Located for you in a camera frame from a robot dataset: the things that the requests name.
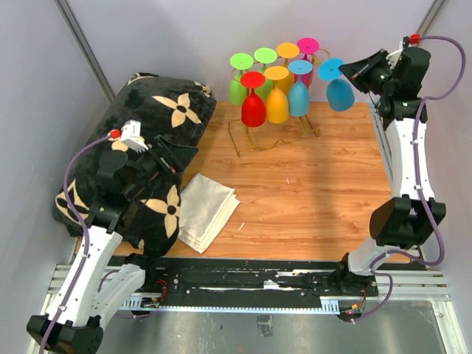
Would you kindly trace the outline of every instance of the wooden tabletop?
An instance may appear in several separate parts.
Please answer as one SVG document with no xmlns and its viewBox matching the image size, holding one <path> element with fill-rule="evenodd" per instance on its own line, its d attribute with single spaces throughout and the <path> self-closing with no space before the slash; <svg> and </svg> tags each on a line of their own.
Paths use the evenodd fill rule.
<svg viewBox="0 0 472 354">
<path fill-rule="evenodd" d="M 218 103 L 183 187 L 201 173 L 235 188 L 241 204 L 203 254 L 177 240 L 168 256 L 340 260 L 369 237 L 370 215 L 390 189 L 367 104 L 339 113 L 312 103 L 308 117 L 319 137 L 240 158 L 228 134 L 228 121 L 239 117 L 240 107 Z M 300 125 L 290 118 L 251 131 L 258 144 L 268 145 L 295 136 Z M 244 148 L 243 126 L 236 124 L 234 132 Z M 116 254 L 131 252 L 123 243 Z"/>
</svg>

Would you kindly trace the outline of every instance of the pillow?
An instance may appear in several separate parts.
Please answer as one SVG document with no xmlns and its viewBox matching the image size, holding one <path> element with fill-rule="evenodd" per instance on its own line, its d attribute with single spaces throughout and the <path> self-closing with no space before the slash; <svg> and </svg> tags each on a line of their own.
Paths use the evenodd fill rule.
<svg viewBox="0 0 472 354">
<path fill-rule="evenodd" d="M 141 136 L 151 143 L 156 135 L 177 145 L 196 146 L 208 126 L 216 101 L 211 90 L 195 81 L 154 74 L 135 74 L 118 93 L 88 143 L 120 129 L 128 120 L 141 122 Z M 84 153 L 73 167 L 67 188 L 77 211 L 85 218 L 98 188 L 94 177 L 101 155 L 110 150 L 126 151 L 131 159 L 138 155 L 119 141 L 105 142 Z M 159 174 L 138 197 L 138 212 L 124 240 L 150 257 L 165 255 L 178 235 L 182 173 Z M 62 188 L 55 198 L 52 215 L 66 225 L 73 237 L 82 235 L 77 219 L 67 208 Z"/>
</svg>

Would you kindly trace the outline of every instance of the colorful wine glass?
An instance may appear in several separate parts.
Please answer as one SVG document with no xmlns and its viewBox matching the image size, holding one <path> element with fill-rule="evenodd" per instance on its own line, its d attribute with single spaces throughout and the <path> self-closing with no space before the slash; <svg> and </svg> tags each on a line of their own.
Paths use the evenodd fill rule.
<svg viewBox="0 0 472 354">
<path fill-rule="evenodd" d="M 246 53 L 237 53 L 229 59 L 231 66 L 238 70 L 238 73 L 232 78 L 229 84 L 229 100 L 234 105 L 241 105 L 246 98 L 246 88 L 241 85 L 241 77 L 245 70 L 248 70 L 253 64 L 254 59 Z"/>
<path fill-rule="evenodd" d="M 354 92 L 351 85 L 340 79 L 342 76 L 339 66 L 344 61 L 339 58 L 326 60 L 318 69 L 318 76 L 331 81 L 326 90 L 327 101 L 334 111 L 346 111 L 354 104 Z"/>
<path fill-rule="evenodd" d="M 288 70 L 288 59 L 300 54 L 300 48 L 293 43 L 282 43 L 277 47 L 277 54 L 285 59 L 282 66 Z M 284 94 L 288 94 L 288 90 L 294 84 L 294 78 L 294 74 L 288 72 L 288 76 L 279 82 L 279 87 Z"/>
<path fill-rule="evenodd" d="M 259 48 L 254 53 L 254 58 L 256 58 L 256 60 L 263 65 L 260 73 L 264 74 L 264 72 L 266 72 L 267 64 L 272 64 L 277 60 L 277 52 L 272 48 Z M 261 87 L 256 89 L 256 94 L 266 101 L 269 92 L 272 90 L 272 87 L 272 80 L 267 79 Z"/>
<path fill-rule="evenodd" d="M 289 71 L 283 66 L 271 66 L 265 70 L 264 75 L 274 82 L 274 87 L 265 102 L 267 120 L 271 123 L 283 123 L 289 117 L 288 99 L 280 88 L 280 82 L 288 77 Z"/>
<path fill-rule="evenodd" d="M 309 55 L 314 55 L 318 52 L 319 43 L 315 38 L 305 37 L 296 42 L 296 45 L 300 48 L 300 52 L 303 54 L 303 60 L 306 60 L 311 63 L 311 60 L 308 59 Z M 310 87 L 311 82 L 313 81 L 313 70 L 310 70 L 309 73 L 302 76 L 302 82 Z"/>
<path fill-rule="evenodd" d="M 303 117 L 310 110 L 310 93 L 302 78 L 313 71 L 313 64 L 306 60 L 295 60 L 288 64 L 288 70 L 296 75 L 295 84 L 288 92 L 288 111 L 293 117 Z"/>
<path fill-rule="evenodd" d="M 247 72 L 241 77 L 241 85 L 251 90 L 241 106 L 241 120 L 246 127 L 260 127 L 266 121 L 264 101 L 254 91 L 265 81 L 264 75 L 260 72 Z"/>
<path fill-rule="evenodd" d="M 354 92 L 351 85 L 342 79 L 330 82 L 326 90 L 327 101 L 333 111 L 347 111 L 354 104 Z"/>
</svg>

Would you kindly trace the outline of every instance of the folded napkin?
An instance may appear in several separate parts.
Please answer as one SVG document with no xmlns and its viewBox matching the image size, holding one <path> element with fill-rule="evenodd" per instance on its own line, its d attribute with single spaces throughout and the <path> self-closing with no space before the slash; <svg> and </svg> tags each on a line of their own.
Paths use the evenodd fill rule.
<svg viewBox="0 0 472 354">
<path fill-rule="evenodd" d="M 178 238 L 203 253 L 239 203 L 235 190 L 198 173 L 181 192 Z"/>
</svg>

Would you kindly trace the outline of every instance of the gray wall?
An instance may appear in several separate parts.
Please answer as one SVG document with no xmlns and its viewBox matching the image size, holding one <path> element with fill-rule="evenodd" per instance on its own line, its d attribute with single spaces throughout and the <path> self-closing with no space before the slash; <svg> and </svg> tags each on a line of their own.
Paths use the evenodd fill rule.
<svg viewBox="0 0 472 354">
<path fill-rule="evenodd" d="M 333 56 L 359 60 L 396 50 L 431 1 L 69 0 L 115 91 L 141 70 L 201 81 L 218 100 L 227 100 L 236 52 L 310 36 Z M 325 100 L 325 92 L 314 80 L 312 98 Z"/>
<path fill-rule="evenodd" d="M 446 258 L 440 268 L 447 277 L 456 314 L 472 350 L 472 24 L 470 0 L 450 0 L 429 31 L 457 39 L 468 54 L 468 67 L 458 89 L 443 101 L 428 104 L 426 152 L 428 172 L 436 199 L 446 203 L 440 229 Z M 442 94 L 457 77 L 459 54 L 450 44 L 425 41 L 432 54 L 422 94 Z M 437 242 L 425 247 L 429 259 L 437 257 Z"/>
<path fill-rule="evenodd" d="M 0 343 L 25 353 L 73 240 L 49 211 L 68 160 L 108 103 L 52 0 L 0 3 Z"/>
</svg>

